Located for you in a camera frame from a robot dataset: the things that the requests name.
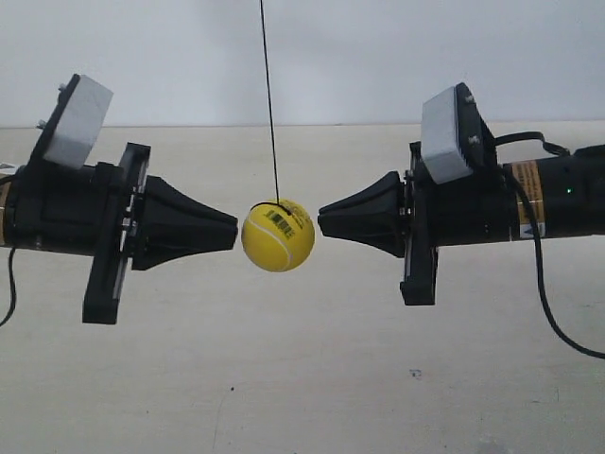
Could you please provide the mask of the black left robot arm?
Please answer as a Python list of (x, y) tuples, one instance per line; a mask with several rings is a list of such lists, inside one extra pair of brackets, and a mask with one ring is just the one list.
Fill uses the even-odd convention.
[(38, 160), (1, 187), (2, 246), (92, 257), (84, 323), (117, 322), (127, 269), (229, 251), (236, 241), (236, 217), (148, 174), (150, 152), (127, 143), (118, 164), (79, 169)]

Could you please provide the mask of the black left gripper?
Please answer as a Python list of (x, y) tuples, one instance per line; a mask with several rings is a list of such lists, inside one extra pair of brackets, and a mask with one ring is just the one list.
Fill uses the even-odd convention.
[(131, 265), (135, 271), (228, 251), (235, 243), (236, 217), (186, 196), (161, 177), (147, 178), (149, 158), (148, 146), (129, 143), (116, 165), (70, 169), (39, 161), (19, 168), (9, 186), (9, 245), (92, 257), (84, 323), (117, 322), (141, 219), (142, 238)]

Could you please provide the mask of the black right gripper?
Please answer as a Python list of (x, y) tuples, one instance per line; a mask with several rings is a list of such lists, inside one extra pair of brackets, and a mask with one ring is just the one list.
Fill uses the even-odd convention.
[(409, 227), (403, 233), (400, 209), (403, 182), (389, 171), (368, 187), (322, 206), (318, 213), (325, 237), (373, 247), (402, 258), (400, 283), (407, 306), (436, 303), (440, 248), (509, 242), (518, 237), (515, 193), (497, 170), (497, 152), (482, 153), (485, 166), (470, 176), (437, 184), (421, 158), (421, 143), (412, 142), (405, 174)]

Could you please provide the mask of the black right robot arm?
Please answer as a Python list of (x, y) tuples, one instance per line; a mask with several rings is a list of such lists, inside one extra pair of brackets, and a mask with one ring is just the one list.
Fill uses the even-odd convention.
[(408, 306), (436, 302), (442, 247), (601, 235), (604, 148), (498, 164), (434, 183), (410, 145), (410, 168), (390, 171), (366, 189), (322, 207), (326, 237), (372, 246), (404, 261), (400, 291)]

